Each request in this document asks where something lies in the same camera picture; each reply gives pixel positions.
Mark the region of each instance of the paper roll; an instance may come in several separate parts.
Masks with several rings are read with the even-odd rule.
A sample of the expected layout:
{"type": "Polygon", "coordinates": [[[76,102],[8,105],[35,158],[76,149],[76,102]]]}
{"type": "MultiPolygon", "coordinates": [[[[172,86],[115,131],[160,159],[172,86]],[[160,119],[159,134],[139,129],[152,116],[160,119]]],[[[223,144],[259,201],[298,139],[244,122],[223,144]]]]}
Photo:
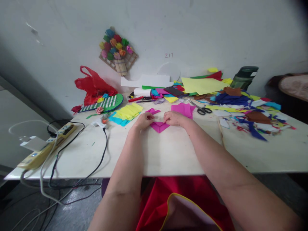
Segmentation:
{"type": "Polygon", "coordinates": [[[151,89],[142,89],[142,88],[135,88],[134,90],[135,96],[145,96],[150,97],[151,96],[151,89]]]}

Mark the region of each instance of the black scissors handle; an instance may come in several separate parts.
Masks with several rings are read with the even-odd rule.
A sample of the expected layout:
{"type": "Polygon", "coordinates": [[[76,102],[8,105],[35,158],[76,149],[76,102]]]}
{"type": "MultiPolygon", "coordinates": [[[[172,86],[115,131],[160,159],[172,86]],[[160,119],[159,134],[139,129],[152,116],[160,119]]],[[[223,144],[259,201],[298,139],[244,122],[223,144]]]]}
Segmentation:
{"type": "Polygon", "coordinates": [[[212,113],[212,110],[211,109],[209,109],[209,108],[205,108],[205,107],[203,107],[203,108],[198,108],[198,110],[197,110],[197,112],[200,114],[200,115],[205,115],[206,113],[212,113]]]}

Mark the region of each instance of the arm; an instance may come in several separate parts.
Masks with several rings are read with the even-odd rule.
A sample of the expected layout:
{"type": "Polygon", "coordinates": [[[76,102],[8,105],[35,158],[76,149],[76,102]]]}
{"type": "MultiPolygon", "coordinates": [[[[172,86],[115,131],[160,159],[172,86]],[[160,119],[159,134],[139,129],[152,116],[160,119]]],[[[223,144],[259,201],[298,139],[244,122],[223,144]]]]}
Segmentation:
{"type": "Polygon", "coordinates": [[[143,153],[140,131],[153,121],[141,114],[129,130],[123,150],[88,231],[135,230],[138,223],[143,153]]]}
{"type": "Polygon", "coordinates": [[[295,230],[299,217],[191,119],[166,112],[164,122],[182,126],[202,169],[244,230],[295,230]]]}

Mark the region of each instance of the power strip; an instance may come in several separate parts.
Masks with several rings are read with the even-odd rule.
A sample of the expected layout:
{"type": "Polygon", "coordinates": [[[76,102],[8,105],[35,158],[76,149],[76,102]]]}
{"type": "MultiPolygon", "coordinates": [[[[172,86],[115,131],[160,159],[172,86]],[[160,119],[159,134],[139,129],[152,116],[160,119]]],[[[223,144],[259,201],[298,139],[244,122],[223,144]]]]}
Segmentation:
{"type": "MultiPolygon", "coordinates": [[[[62,144],[63,141],[66,140],[66,138],[69,137],[70,134],[72,134],[73,131],[76,130],[76,128],[77,126],[73,123],[67,123],[62,128],[60,128],[60,130],[57,131],[58,140],[54,150],[56,150],[56,148],[60,144],[62,144]]],[[[46,160],[49,152],[51,151],[55,143],[55,139],[56,138],[50,137],[46,141],[48,144],[45,147],[43,147],[41,151],[31,153],[22,162],[20,162],[20,164],[17,165],[17,167],[24,168],[27,170],[38,168],[46,160]]]]}

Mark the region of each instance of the wooden stick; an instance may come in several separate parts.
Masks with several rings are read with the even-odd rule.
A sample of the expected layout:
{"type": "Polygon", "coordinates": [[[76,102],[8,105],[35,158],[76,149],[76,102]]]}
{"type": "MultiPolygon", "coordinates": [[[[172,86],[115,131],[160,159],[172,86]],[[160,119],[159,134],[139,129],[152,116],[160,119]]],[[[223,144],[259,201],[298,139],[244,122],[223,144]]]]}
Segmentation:
{"type": "Polygon", "coordinates": [[[220,137],[221,137],[222,146],[226,149],[225,142],[224,142],[224,135],[222,134],[222,129],[221,129],[220,121],[219,121],[218,117],[216,117],[216,118],[217,118],[217,123],[218,123],[219,130],[220,130],[220,137]]]}

